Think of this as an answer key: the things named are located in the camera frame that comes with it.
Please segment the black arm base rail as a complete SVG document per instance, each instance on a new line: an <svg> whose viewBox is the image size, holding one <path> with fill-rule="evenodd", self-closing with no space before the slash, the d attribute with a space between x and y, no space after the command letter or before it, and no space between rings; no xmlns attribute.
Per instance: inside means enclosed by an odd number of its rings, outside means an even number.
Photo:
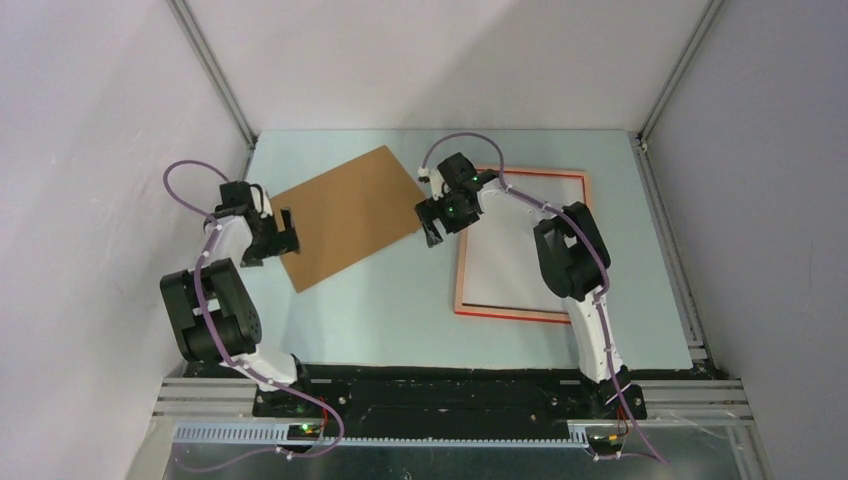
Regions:
<svg viewBox="0 0 848 480"><path fill-rule="evenodd" d="M251 416L301 420L309 437L403 439L568 438L571 421L647 417L629 372L626 402L600 408L575 369L303 366L305 387L295 394L249 380Z"/></svg>

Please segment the brown backing board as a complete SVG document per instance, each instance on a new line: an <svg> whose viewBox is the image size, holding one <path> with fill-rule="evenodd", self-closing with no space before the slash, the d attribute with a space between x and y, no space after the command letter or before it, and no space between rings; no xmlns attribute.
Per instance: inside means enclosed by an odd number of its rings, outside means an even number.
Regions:
<svg viewBox="0 0 848 480"><path fill-rule="evenodd" d="M297 253L281 262L303 292L421 229L414 207L426 195L381 146L275 195L291 214Z"/></svg>

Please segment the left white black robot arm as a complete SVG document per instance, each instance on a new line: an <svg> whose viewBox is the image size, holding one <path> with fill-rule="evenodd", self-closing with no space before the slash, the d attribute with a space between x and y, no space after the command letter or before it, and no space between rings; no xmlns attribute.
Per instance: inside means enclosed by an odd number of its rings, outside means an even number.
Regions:
<svg viewBox="0 0 848 480"><path fill-rule="evenodd" d="M241 277L267 259L299 253L292 213L274 214L256 183L228 182L219 191L195 265L160 280L176 344L189 362L229 367L264 392L279 390L278 404L304 416L315 406L316 390L295 355L262 346L260 315Z"/></svg>

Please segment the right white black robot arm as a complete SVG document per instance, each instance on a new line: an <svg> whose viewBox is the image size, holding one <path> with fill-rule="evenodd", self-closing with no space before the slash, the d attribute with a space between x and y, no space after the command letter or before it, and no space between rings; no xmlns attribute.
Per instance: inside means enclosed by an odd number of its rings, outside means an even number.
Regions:
<svg viewBox="0 0 848 480"><path fill-rule="evenodd" d="M459 233L480 219L483 187L494 180L506 195L545 215L532 230L536 258L542 281L565 301L573 325L583 408L593 417L606 418L624 404L628 370L607 319L610 258L589 207L574 202L557 209L509 184L503 167L479 171L461 153L434 169L421 166L417 177L431 190L414 207L430 248L442 243L444 234Z"/></svg>

